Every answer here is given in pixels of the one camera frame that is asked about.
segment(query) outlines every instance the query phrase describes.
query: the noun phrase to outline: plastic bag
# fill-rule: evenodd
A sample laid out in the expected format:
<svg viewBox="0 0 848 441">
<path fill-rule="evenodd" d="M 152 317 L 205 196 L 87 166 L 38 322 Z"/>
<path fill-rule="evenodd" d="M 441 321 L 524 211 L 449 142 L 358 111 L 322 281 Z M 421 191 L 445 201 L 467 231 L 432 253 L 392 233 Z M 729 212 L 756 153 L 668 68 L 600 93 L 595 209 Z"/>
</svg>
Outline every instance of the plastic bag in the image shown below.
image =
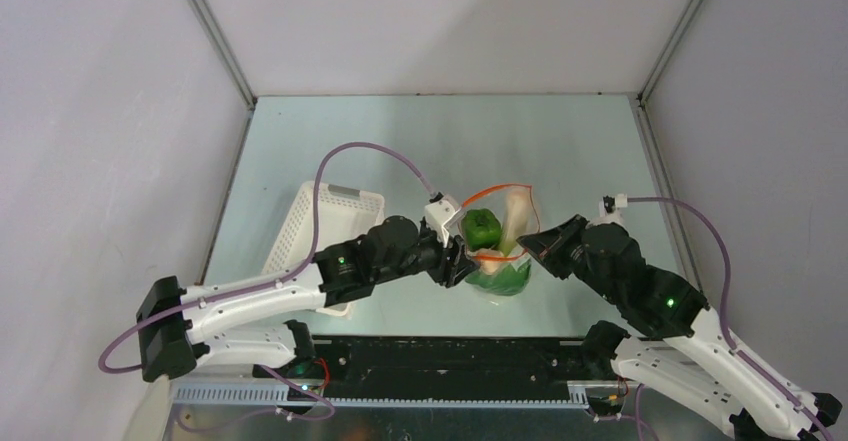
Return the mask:
<svg viewBox="0 0 848 441">
<path fill-rule="evenodd" d="M 469 257 L 480 269 L 465 279 L 498 296 L 514 296 L 527 287 L 531 257 L 516 239 L 539 232 L 539 214 L 532 186 L 501 184 L 462 203 L 459 229 Z"/>
</svg>

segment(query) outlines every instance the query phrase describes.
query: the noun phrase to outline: white enclosure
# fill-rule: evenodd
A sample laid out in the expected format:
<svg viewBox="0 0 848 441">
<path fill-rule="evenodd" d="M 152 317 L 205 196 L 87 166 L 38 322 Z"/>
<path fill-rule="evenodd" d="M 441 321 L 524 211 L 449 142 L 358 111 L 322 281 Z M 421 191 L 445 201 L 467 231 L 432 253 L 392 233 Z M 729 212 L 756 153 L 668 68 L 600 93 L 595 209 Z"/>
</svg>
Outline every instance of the white enclosure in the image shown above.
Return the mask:
<svg viewBox="0 0 848 441">
<path fill-rule="evenodd" d="M 354 138 L 399 148 L 458 194 L 532 178 L 549 206 L 565 200 L 548 225 L 619 190 L 691 201 L 731 249 L 734 329 L 787 377 L 848 400 L 846 13 L 848 0 L 0 0 L 0 438 L 120 439 L 145 385 L 100 373 L 97 357 L 151 283 L 258 273 L 296 188 Z M 487 153 L 463 140 L 476 132 L 518 140 L 510 169 L 475 165 Z M 350 159 L 362 167 L 333 176 L 418 216 L 399 168 Z M 630 216 L 646 255 L 699 273 L 717 302 L 701 226 L 653 206 Z M 416 289 L 389 292 L 442 301 Z M 500 334 L 579 335 L 617 316 L 563 289 L 506 308 L 514 331 Z M 307 318 L 326 332 L 491 334 L 418 329 L 414 306 L 387 299 L 359 326 Z M 133 338 L 111 362 L 137 360 Z M 662 439 L 685 426 L 721 439 L 652 410 L 658 398 L 644 411 Z"/>
</svg>

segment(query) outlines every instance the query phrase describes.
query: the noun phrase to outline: cable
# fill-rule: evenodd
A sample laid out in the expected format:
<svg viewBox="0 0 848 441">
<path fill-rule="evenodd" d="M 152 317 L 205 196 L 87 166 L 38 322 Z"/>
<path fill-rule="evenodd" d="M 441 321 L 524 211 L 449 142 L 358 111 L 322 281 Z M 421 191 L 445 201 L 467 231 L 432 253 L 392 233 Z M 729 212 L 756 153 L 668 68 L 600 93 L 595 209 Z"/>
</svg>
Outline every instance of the cable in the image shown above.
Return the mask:
<svg viewBox="0 0 848 441">
<path fill-rule="evenodd" d="M 657 435 L 657 432 L 654 431 L 654 428 L 652 428 L 645 421 L 637 419 L 635 416 L 630 416 L 627 414 L 620 414 L 618 416 L 598 416 L 597 414 L 595 414 L 592 408 L 589 408 L 583 412 L 586 413 L 590 418 L 592 418 L 592 420 L 596 423 L 602 421 L 634 421 L 637 426 L 644 426 L 644 428 L 647 429 L 649 433 L 651 433 L 651 436 L 653 436 L 656 441 L 660 441 L 660 437 Z"/>
<path fill-rule="evenodd" d="M 621 385 L 622 384 L 624 384 L 624 394 L 621 394 Z M 621 376 L 618 377 L 618 384 L 616 385 L 616 390 L 618 391 L 618 396 L 620 398 L 626 398 L 627 395 L 630 394 L 630 385 L 627 384 L 626 378 L 622 378 Z"/>
<path fill-rule="evenodd" d="M 245 413 L 242 416 L 239 416 L 238 418 L 231 419 L 230 421 L 227 421 L 226 423 L 219 424 L 217 426 L 213 426 L 211 428 L 192 428 L 192 427 L 186 426 L 186 424 L 182 420 L 182 416 L 177 416 L 177 425 L 183 431 L 187 431 L 189 433 L 195 433 L 195 434 L 204 434 L 204 433 L 211 433 L 213 431 L 220 431 L 222 429 L 226 429 L 226 428 L 235 426 L 236 424 L 239 424 L 246 419 L 250 419 L 254 416 L 259 416 L 259 415 L 263 415 L 263 414 L 277 414 L 277 415 L 285 414 L 286 417 L 290 420 L 291 419 L 304 419 L 304 420 L 308 420 L 308 421 L 320 421 L 320 420 L 323 420 L 323 419 L 327 419 L 327 418 L 331 417 L 333 414 L 335 414 L 336 407 L 333 406 L 332 403 L 327 401 L 325 398 L 323 398 L 323 397 L 321 397 L 317 394 L 312 393 L 308 389 L 302 389 L 300 386 L 298 386 L 298 385 L 292 383 L 291 381 L 289 381 L 288 379 L 280 376 L 276 371 L 269 368 L 268 366 L 260 365 L 260 367 L 262 369 L 264 369 L 268 374 L 273 376 L 275 379 L 277 379 L 278 381 L 285 383 L 286 386 L 288 386 L 289 388 L 294 389 L 294 390 L 296 390 L 296 391 L 298 391 L 302 394 L 305 394 L 305 395 L 315 399 L 319 403 L 323 404 L 324 406 L 327 406 L 330 409 L 330 412 L 327 413 L 327 414 L 322 414 L 320 416 L 305 416 L 305 415 L 302 415 L 302 414 L 293 413 L 293 412 L 288 411 L 286 409 L 283 409 L 281 407 L 260 408 L 260 409 L 255 409 L 253 411 Z"/>
<path fill-rule="evenodd" d="M 318 386 L 318 389 L 324 389 L 328 384 L 330 384 L 330 368 L 327 366 L 327 362 L 324 361 L 324 358 L 318 358 L 318 360 L 315 361 L 315 364 L 324 367 L 324 382 L 321 383 L 321 386 Z"/>
<path fill-rule="evenodd" d="M 215 295 L 207 296 L 206 299 L 205 299 L 206 303 L 211 304 L 211 303 L 214 303 L 216 301 L 222 301 L 222 300 L 229 299 L 229 298 L 236 297 L 236 296 L 242 296 L 242 295 L 246 295 L 246 294 L 255 293 L 255 292 L 258 292 L 258 291 L 263 291 L 265 289 L 275 288 L 277 282 L 285 283 L 285 282 L 289 281 L 290 279 L 294 278 L 295 276 L 297 276 L 298 274 L 300 274 L 301 272 L 303 272 L 303 270 L 306 269 L 307 266 L 309 266 L 309 264 L 312 262 L 312 257 L 313 257 L 313 255 L 315 254 L 315 251 L 318 248 L 318 192 L 319 192 L 319 188 L 321 186 L 321 179 L 324 176 L 324 169 L 327 167 L 327 163 L 330 161 L 330 159 L 333 156 L 335 156 L 336 154 L 338 154 L 338 153 L 340 153 L 340 152 L 342 152 L 346 149 L 351 149 L 351 148 L 374 149 L 376 151 L 380 151 L 382 153 L 385 153 L 385 154 L 388 154 L 389 156 L 394 157 L 398 161 L 405 164 L 413 173 L 415 173 L 415 176 L 418 177 L 418 180 L 421 182 L 422 185 L 424 185 L 424 189 L 427 190 L 427 194 L 430 196 L 431 199 L 434 198 L 438 194 L 438 192 L 435 190 L 435 188 L 430 183 L 430 181 L 427 179 L 427 177 L 424 176 L 424 173 L 422 173 L 421 170 L 419 170 L 418 167 L 416 167 L 415 164 L 409 158 L 398 153 L 397 151 L 394 151 L 394 150 L 387 148 L 385 146 L 381 146 L 379 144 L 361 142 L 361 141 L 352 142 L 352 143 L 345 143 L 345 144 L 342 144 L 340 146 L 337 146 L 337 147 L 333 148 L 329 153 L 327 153 L 324 156 L 324 159 L 321 160 L 321 164 L 318 165 L 318 172 L 315 175 L 314 186 L 312 188 L 312 213 L 313 213 L 313 216 L 312 216 L 312 244 L 309 247 L 309 253 L 303 259 L 303 261 L 293 270 L 291 270 L 291 271 L 286 270 L 286 272 L 284 274 L 282 274 L 282 276 L 280 276 L 281 273 L 278 272 L 278 273 L 272 273 L 271 275 L 268 275 L 268 276 L 255 278 L 255 279 L 270 278 L 267 282 L 258 283 L 258 284 L 253 285 L 253 286 L 235 289 L 235 290 L 225 292 L 225 293 L 221 293 L 221 294 L 215 294 Z M 97 366 L 100 368 L 101 371 L 103 371 L 104 373 L 107 373 L 107 374 L 129 373 L 129 372 L 137 371 L 137 370 L 141 369 L 141 364 L 136 364 L 136 365 L 131 365 L 131 366 L 121 366 L 121 367 L 114 368 L 114 367 L 109 366 L 106 363 L 106 361 L 109 359 L 109 356 L 112 354 L 112 352 L 115 351 L 115 349 L 118 346 L 120 346 L 121 343 L 126 341 L 129 337 L 137 334 L 139 331 L 146 328 L 147 326 L 150 326 L 151 324 L 153 324 L 153 323 L 155 323 L 159 320 L 167 318 L 168 316 L 180 313 L 180 312 L 185 311 L 185 310 L 190 309 L 190 308 L 200 306 L 200 303 L 201 303 L 201 300 L 197 299 L 197 300 L 194 300 L 194 301 L 187 302 L 185 304 L 181 304 L 179 306 L 174 306 L 172 308 L 168 308 L 168 309 L 166 309 L 162 312 L 156 313 L 153 316 L 148 317 L 147 319 L 139 322 L 138 324 L 131 327 L 130 329 L 124 331 L 123 333 L 121 333 L 120 336 L 115 338 L 111 343 L 109 343 L 108 346 L 106 346 L 106 349 L 103 350 L 103 352 L 100 354 L 100 357 L 97 360 Z M 304 391 L 304 390 L 300 389 L 299 386 L 296 386 L 295 384 L 291 383 L 290 381 L 283 378 L 282 376 L 280 376 L 279 374 L 277 374 L 275 371 L 271 370 L 270 368 L 268 368 L 266 366 L 262 366 L 262 367 L 266 371 L 269 371 L 271 376 L 282 381 L 283 383 L 285 383 L 289 387 L 291 387 L 291 388 L 293 388 L 297 391 L 300 391 L 303 394 L 306 394 L 307 396 L 309 396 L 311 398 L 314 398 L 316 401 L 318 401 L 320 403 L 327 405 L 330 408 L 330 414 L 327 415 L 326 417 L 332 416 L 333 413 L 335 413 L 335 408 L 333 407 L 333 405 L 329 401 L 324 399 L 323 397 L 321 397 L 317 394 L 314 394 L 312 392 Z M 274 408 L 271 411 L 269 411 L 269 409 L 270 408 L 263 408 L 261 410 L 253 411 L 251 413 L 248 413 L 248 415 L 242 416 L 241 418 L 238 418 L 237 420 L 234 420 L 232 422 L 242 421 L 244 419 L 247 419 L 247 418 L 250 418 L 250 417 L 253 417 L 253 416 L 258 416 L 259 414 L 265 414 L 265 413 L 268 413 L 268 412 L 275 412 L 275 413 L 278 412 L 278 410 L 276 408 Z M 311 420 L 326 419 L 326 417 L 311 417 L 311 416 L 302 417 L 300 415 L 294 415 L 294 413 L 289 413 L 289 415 L 296 417 L 298 419 L 311 419 Z M 177 422 L 180 424 L 181 427 L 184 427 L 184 425 L 182 424 L 182 422 L 179 418 L 177 419 Z M 224 426 L 221 426 L 221 427 L 226 427 L 226 426 L 229 426 L 229 425 L 230 425 L 230 423 L 227 423 L 227 424 L 225 424 Z"/>
<path fill-rule="evenodd" d="M 758 363 L 756 360 L 754 360 L 754 358 L 752 358 L 748 353 L 739 349 L 738 344 L 736 343 L 736 340 L 733 339 L 733 336 L 731 336 L 730 327 L 728 326 L 728 322 L 727 322 L 727 308 L 728 308 L 728 304 L 729 304 L 728 300 L 730 299 L 730 279 L 731 279 L 730 278 L 730 254 L 727 251 L 727 245 L 724 244 L 724 240 L 721 238 L 721 235 L 718 233 L 718 230 L 715 228 L 715 226 L 713 226 L 713 223 L 711 223 L 710 220 L 707 219 L 707 217 L 704 216 L 703 213 L 701 213 L 700 211 L 695 209 L 694 206 L 692 206 L 688 203 L 685 203 L 683 201 L 677 200 L 677 199 L 665 198 L 665 197 L 637 197 L 637 198 L 628 198 L 628 201 L 631 202 L 631 203 L 667 203 L 667 204 L 672 204 L 672 205 L 681 207 L 681 208 L 689 211 L 690 213 L 695 215 L 695 217 L 697 217 L 699 220 L 701 220 L 702 223 L 704 223 L 704 226 L 706 226 L 707 229 L 710 230 L 710 233 L 715 238 L 716 243 L 718 243 L 718 248 L 721 251 L 721 257 L 724 260 L 724 284 L 721 288 L 721 305 L 719 305 L 719 309 L 718 309 L 718 321 L 719 321 L 719 326 L 721 327 L 721 333 L 724 336 L 725 342 L 727 342 L 727 345 L 730 346 L 731 351 L 733 351 L 737 355 L 739 355 L 739 358 L 742 359 L 743 361 L 745 361 L 745 363 L 748 364 L 748 366 L 750 366 L 751 369 L 756 371 L 757 374 L 762 376 L 763 379 L 765 379 L 766 381 L 769 382 L 769 384 L 774 386 L 775 389 L 777 389 L 780 392 L 780 394 L 785 396 L 786 399 L 789 400 L 789 402 L 792 403 L 792 405 L 795 407 L 795 409 L 804 413 L 804 415 L 810 420 L 810 422 L 813 423 L 813 425 L 815 425 L 817 428 L 819 428 L 819 431 L 821 431 L 822 436 L 824 436 L 824 439 L 826 441 L 834 441 L 834 438 L 830 434 L 830 431 L 828 431 L 827 427 L 816 417 L 816 415 L 814 415 L 812 413 L 812 411 L 810 411 L 809 408 L 804 406 L 804 404 L 801 402 L 801 400 L 799 400 L 794 394 L 792 394 L 791 391 L 786 389 L 786 387 L 783 386 L 783 383 L 781 383 L 780 381 L 775 379 L 775 377 L 772 376 L 771 373 L 769 373 L 765 368 L 763 368 L 760 365 L 760 363 Z M 638 395 L 638 393 L 637 393 L 636 396 L 637 396 L 636 409 L 637 409 L 637 413 L 638 413 L 638 409 L 639 409 L 639 401 L 638 401 L 639 395 Z"/>
<path fill-rule="evenodd" d="M 636 388 L 636 399 L 633 401 L 633 404 L 634 404 L 633 414 L 634 414 L 634 417 L 636 418 L 636 433 L 639 435 L 639 441 L 645 441 L 645 438 L 642 435 L 642 425 L 644 424 L 645 426 L 648 426 L 648 423 L 646 423 L 644 420 L 642 420 L 642 411 L 641 411 L 641 408 L 640 408 L 640 405 L 642 404 L 642 389 L 644 389 L 644 388 L 645 388 L 644 384 L 640 384 L 639 387 Z M 653 434 L 654 434 L 654 438 L 659 440 L 656 433 L 653 433 Z"/>
</svg>

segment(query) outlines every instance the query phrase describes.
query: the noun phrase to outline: metal frame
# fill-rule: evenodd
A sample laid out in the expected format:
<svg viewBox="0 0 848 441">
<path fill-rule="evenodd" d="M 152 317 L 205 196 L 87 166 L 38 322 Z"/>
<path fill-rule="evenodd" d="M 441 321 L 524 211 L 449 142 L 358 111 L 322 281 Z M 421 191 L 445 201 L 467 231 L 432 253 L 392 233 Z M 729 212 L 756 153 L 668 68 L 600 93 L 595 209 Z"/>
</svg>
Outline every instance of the metal frame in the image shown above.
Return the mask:
<svg viewBox="0 0 848 441">
<path fill-rule="evenodd" d="M 232 51 L 232 48 L 228 44 L 226 37 L 224 36 L 220 25 L 218 24 L 215 16 L 213 15 L 212 9 L 210 8 L 207 0 L 187 0 L 189 5 L 192 8 L 192 11 L 195 13 L 195 16 L 198 19 L 201 27 L 204 32 L 206 32 L 210 43 L 212 44 L 213 49 L 218 54 L 221 62 L 223 63 L 225 69 L 227 70 L 228 75 L 230 76 L 233 84 L 235 85 L 239 95 L 244 101 L 246 107 L 248 108 L 248 117 L 245 122 L 245 129 L 242 134 L 241 139 L 241 147 L 236 156 L 236 160 L 233 165 L 232 172 L 230 174 L 229 185 L 227 188 L 227 192 L 225 194 L 225 198 L 223 200 L 221 213 L 216 222 L 216 229 L 213 235 L 213 238 L 210 242 L 210 249 L 206 259 L 206 266 L 204 267 L 203 276 L 205 276 L 206 268 L 208 267 L 209 260 L 211 259 L 211 249 L 214 247 L 215 238 L 217 238 L 218 228 L 220 227 L 221 219 L 224 214 L 224 210 L 226 209 L 227 199 L 229 197 L 229 193 L 232 187 L 232 182 L 235 179 L 235 173 L 239 165 L 239 160 L 241 159 L 242 151 L 244 149 L 245 140 L 247 137 L 247 133 L 250 127 L 250 121 L 252 119 L 252 110 L 255 107 L 257 98 L 254 94 L 253 90 L 250 87 L 250 84 L 242 71 L 238 60 L 235 54 Z M 700 11 L 704 0 L 688 0 L 687 5 L 683 12 L 680 15 L 680 18 L 677 20 L 671 34 L 668 37 L 663 49 L 658 56 L 654 66 L 651 69 L 648 78 L 645 81 L 642 89 L 638 93 L 630 93 L 628 94 L 628 98 L 631 102 L 631 108 L 633 111 L 634 119 L 637 123 L 637 131 L 639 132 L 640 138 L 642 140 L 642 145 L 645 151 L 645 155 L 649 162 L 649 168 L 651 170 L 652 176 L 654 178 L 654 184 L 657 192 L 666 197 L 675 197 L 672 180 L 669 176 L 669 173 L 666 169 L 666 165 L 663 162 L 661 150 L 659 147 L 659 143 L 654 133 L 652 123 L 650 117 L 648 116 L 648 112 L 646 111 L 646 102 L 653 94 L 659 80 L 661 79 L 666 67 L 670 63 L 671 59 L 673 59 L 677 48 L 680 45 L 681 40 L 684 38 L 687 31 L 691 28 L 693 21 Z M 698 287 L 703 288 L 701 286 L 701 280 L 698 275 L 698 271 L 696 268 L 696 260 L 695 256 L 690 247 L 689 236 L 686 233 L 686 229 L 682 222 L 682 218 L 680 213 L 676 208 L 671 206 L 663 205 L 662 207 L 664 217 L 666 219 L 667 228 L 670 236 L 673 240 L 673 245 L 675 246 L 677 261 L 680 269 L 682 269 L 683 273 L 688 277 L 688 279 L 695 280 L 698 284 Z M 197 383 L 197 380 L 183 380 L 182 383 L 179 383 L 178 386 L 180 388 L 196 388 L 201 387 L 202 383 Z M 578 393 L 584 393 L 582 388 L 584 387 L 596 387 L 596 386 L 604 386 L 610 387 L 610 383 L 608 381 L 596 381 L 596 382 L 578 382 L 575 386 L 571 387 Z M 232 385 L 227 385 L 227 387 L 232 390 L 243 390 L 243 387 L 234 387 Z M 259 386 L 254 386 L 252 389 L 258 389 Z M 281 385 L 274 384 L 274 393 L 275 395 L 279 395 L 279 393 L 283 393 L 285 388 Z M 210 396 L 214 399 L 206 400 L 207 402 L 215 402 L 221 403 L 225 402 L 227 404 L 255 404 L 255 401 L 258 398 L 262 398 L 260 393 L 252 393 L 250 396 L 241 397 L 224 393 L 221 391 L 218 395 Z M 250 402 L 247 398 L 253 399 L 254 402 Z M 184 399 L 183 401 L 188 402 L 198 402 L 197 399 Z M 267 404 L 267 400 L 262 400 L 261 404 Z M 383 406 L 386 403 L 385 400 L 381 400 L 380 404 Z M 394 402 L 388 402 L 389 405 L 395 405 Z M 544 405 L 540 407 L 556 407 L 555 405 Z"/>
<path fill-rule="evenodd" d="M 256 95 L 253 94 L 253 90 L 250 88 L 250 84 L 247 82 L 247 78 L 244 76 L 244 72 L 241 66 L 239 66 L 232 48 L 227 43 L 227 39 L 221 31 L 221 26 L 215 20 L 209 3 L 206 0 L 187 1 L 192 11 L 194 11 L 198 22 L 200 22 L 203 31 L 209 36 L 209 42 L 212 44 L 212 48 L 218 54 L 218 57 L 221 58 L 221 62 L 224 63 L 224 68 L 227 70 L 227 74 L 229 74 L 233 84 L 235 84 L 244 104 L 247 105 L 248 109 L 253 109 L 256 105 Z"/>
<path fill-rule="evenodd" d="M 676 198 L 671 177 L 663 162 L 659 143 L 651 126 L 651 120 L 639 95 L 633 94 L 630 96 L 630 107 L 633 111 L 633 118 L 636 120 L 636 130 L 639 132 L 639 137 L 642 140 L 645 157 L 648 159 L 651 176 L 654 178 L 654 188 L 660 196 Z M 698 289 L 703 293 L 704 286 L 698 273 L 695 255 L 689 241 L 690 237 L 683 224 L 680 211 L 677 207 L 665 203 L 660 205 L 660 209 L 665 218 L 666 228 L 668 229 L 669 236 L 671 236 L 672 245 L 675 247 L 674 254 L 677 257 L 678 267 L 683 271 L 686 279 L 694 281 Z"/>
<path fill-rule="evenodd" d="M 251 379 L 228 382 L 209 382 L 187 377 L 174 381 L 174 404 L 227 404 L 230 406 L 313 406 L 311 399 L 288 400 L 289 387 L 276 380 Z M 552 401 L 451 401 L 408 399 L 341 399 L 328 397 L 333 406 L 358 408 L 474 408 L 474 409 L 586 409 L 586 387 L 568 385 L 568 400 Z"/>
<path fill-rule="evenodd" d="M 639 98 L 643 102 L 651 97 L 654 89 L 657 87 L 657 83 L 660 80 L 665 68 L 668 66 L 668 63 L 671 61 L 674 56 L 677 47 L 680 45 L 680 41 L 683 39 L 683 36 L 689 31 L 689 28 L 692 26 L 692 21 L 695 19 L 695 15 L 701 10 L 701 6 L 703 5 L 704 0 L 689 0 L 686 3 L 686 8 L 680 14 L 680 18 L 677 20 L 677 23 L 674 25 L 674 28 L 671 30 L 671 35 L 668 37 L 668 40 L 665 42 L 662 51 L 660 51 L 660 55 L 654 63 L 654 67 L 651 68 L 651 73 L 648 75 L 648 79 L 645 80 L 645 84 L 642 86 L 642 90 L 639 92 Z"/>
</svg>

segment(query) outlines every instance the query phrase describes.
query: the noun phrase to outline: white basket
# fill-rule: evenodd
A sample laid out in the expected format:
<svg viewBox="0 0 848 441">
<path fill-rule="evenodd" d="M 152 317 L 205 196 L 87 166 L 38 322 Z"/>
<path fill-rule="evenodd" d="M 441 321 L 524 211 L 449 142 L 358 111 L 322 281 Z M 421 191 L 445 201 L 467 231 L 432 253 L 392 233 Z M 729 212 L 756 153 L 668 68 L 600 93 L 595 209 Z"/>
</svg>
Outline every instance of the white basket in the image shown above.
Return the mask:
<svg viewBox="0 0 848 441">
<path fill-rule="evenodd" d="M 262 274 L 282 271 L 309 254 L 312 244 L 312 189 L 314 181 L 300 186 L 286 221 L 265 261 Z M 318 187 L 318 250 L 365 234 L 383 222 L 383 196 L 367 191 L 321 183 Z M 316 309 L 331 316 L 346 316 L 352 303 Z"/>
</svg>

